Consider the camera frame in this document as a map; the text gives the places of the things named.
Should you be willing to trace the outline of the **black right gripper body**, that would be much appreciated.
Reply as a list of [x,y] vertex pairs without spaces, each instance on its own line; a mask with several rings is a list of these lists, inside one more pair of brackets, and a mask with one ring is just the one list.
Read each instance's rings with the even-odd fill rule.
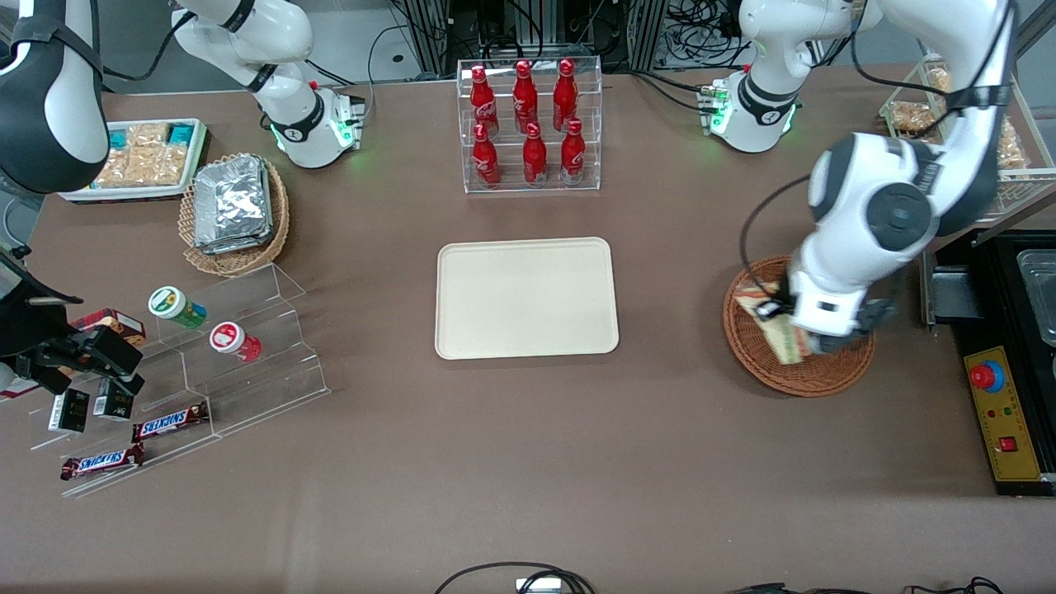
[[83,298],[43,285],[30,273],[12,276],[2,295],[2,380],[35,380],[36,351],[74,333],[68,324],[67,305]]

